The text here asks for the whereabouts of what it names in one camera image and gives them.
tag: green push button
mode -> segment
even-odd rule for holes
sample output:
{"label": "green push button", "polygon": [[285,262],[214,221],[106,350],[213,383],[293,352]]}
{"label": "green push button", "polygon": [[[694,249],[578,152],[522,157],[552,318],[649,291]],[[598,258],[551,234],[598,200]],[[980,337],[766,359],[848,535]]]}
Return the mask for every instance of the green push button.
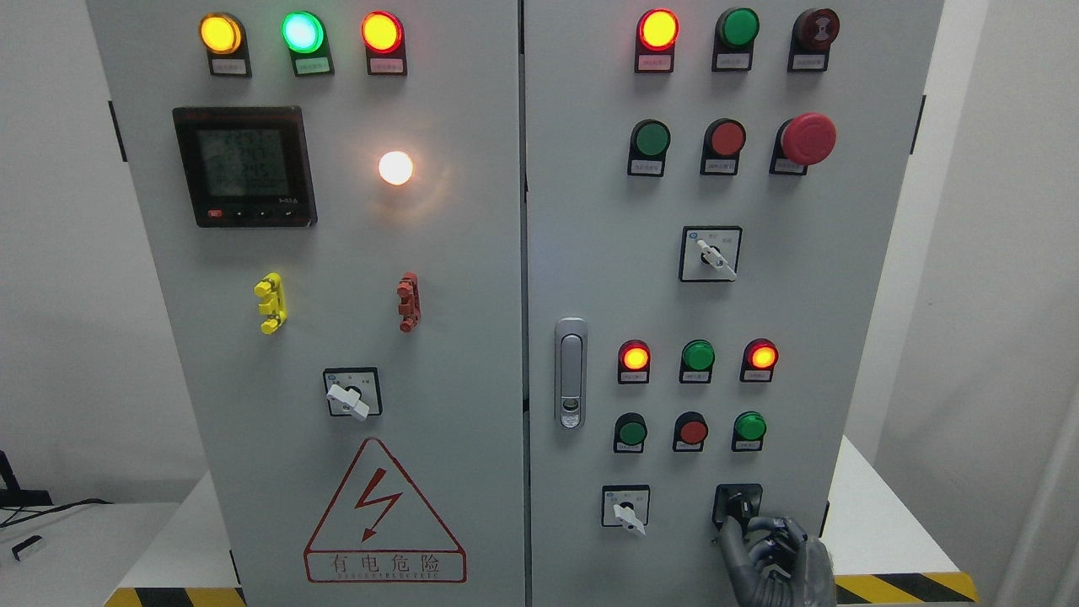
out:
{"label": "green push button", "polygon": [[747,441],[760,441],[767,431],[768,425],[756,412],[743,413],[735,420],[735,432]]}
{"label": "green push button", "polygon": [[648,122],[637,130],[633,143],[644,155],[659,155],[671,142],[671,134],[663,124]]}
{"label": "green push button", "polygon": [[682,349],[682,361],[693,371],[707,371],[715,362],[715,350],[711,344],[697,340]]}
{"label": "green push button", "polygon": [[750,9],[733,9],[720,18],[720,39],[732,49],[748,46],[760,31],[761,19]]}
{"label": "green push button", "polygon": [[644,438],[648,436],[648,430],[644,428],[643,424],[637,422],[631,422],[623,426],[618,430],[618,440],[624,444],[631,447],[636,447],[644,442]]}

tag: push button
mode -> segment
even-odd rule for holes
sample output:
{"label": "push button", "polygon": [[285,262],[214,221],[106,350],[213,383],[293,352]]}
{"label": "push button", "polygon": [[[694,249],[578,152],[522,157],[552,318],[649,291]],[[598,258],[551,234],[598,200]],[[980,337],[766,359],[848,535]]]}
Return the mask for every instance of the push button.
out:
{"label": "push button", "polygon": [[636,413],[623,414],[614,425],[614,453],[643,453],[648,427],[644,418]]}
{"label": "push button", "polygon": [[701,452],[705,450],[705,439],[708,438],[708,425],[705,417],[697,412],[686,412],[674,422],[674,441],[671,449],[675,452]]}

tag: black cable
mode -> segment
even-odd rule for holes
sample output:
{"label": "black cable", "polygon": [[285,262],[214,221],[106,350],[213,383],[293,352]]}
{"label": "black cable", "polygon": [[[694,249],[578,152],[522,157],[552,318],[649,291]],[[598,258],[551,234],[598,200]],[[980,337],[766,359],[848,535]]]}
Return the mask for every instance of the black cable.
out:
{"label": "black cable", "polygon": [[5,525],[8,525],[8,522],[11,521],[12,519],[14,519],[15,516],[18,516],[18,513],[23,512],[23,507],[21,506],[18,508],[5,508],[4,510],[14,510],[14,512],[11,513],[11,516],[4,519],[3,523],[0,523],[0,528],[2,528]]}
{"label": "black cable", "polygon": [[97,499],[97,498],[84,499],[82,501],[77,501],[77,502],[72,502],[72,503],[66,503],[64,506],[57,506],[56,508],[50,508],[49,510],[42,510],[41,512],[35,512],[33,514],[31,514],[29,516],[24,516],[24,518],[19,519],[18,521],[12,521],[12,519],[15,518],[15,514],[18,514],[16,512],[15,514],[12,514],[11,516],[9,516],[8,521],[4,521],[3,523],[0,523],[0,529],[3,529],[4,527],[12,527],[14,525],[18,525],[19,523],[26,523],[27,521],[32,521],[33,519],[37,519],[39,516],[44,516],[45,514],[54,514],[56,512],[63,512],[65,510],[74,508],[77,506],[86,506],[86,505],[91,505],[91,503],[112,503],[112,502],[111,501],[105,501],[104,499]]}

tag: white indicator light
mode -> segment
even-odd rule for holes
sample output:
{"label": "white indicator light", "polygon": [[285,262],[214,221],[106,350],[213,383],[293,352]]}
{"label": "white indicator light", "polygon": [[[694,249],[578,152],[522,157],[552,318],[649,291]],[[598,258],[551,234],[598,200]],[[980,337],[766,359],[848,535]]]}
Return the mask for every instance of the white indicator light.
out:
{"label": "white indicator light", "polygon": [[412,158],[402,151],[386,152],[379,161],[379,175],[391,185],[400,185],[412,178]]}

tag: warning sign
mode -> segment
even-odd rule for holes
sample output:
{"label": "warning sign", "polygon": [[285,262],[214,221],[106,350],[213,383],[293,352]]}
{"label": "warning sign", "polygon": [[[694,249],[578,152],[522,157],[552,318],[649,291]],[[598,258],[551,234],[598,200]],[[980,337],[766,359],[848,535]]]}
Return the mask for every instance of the warning sign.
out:
{"label": "warning sign", "polygon": [[364,441],[303,551],[312,582],[462,583],[464,548],[382,441]]}

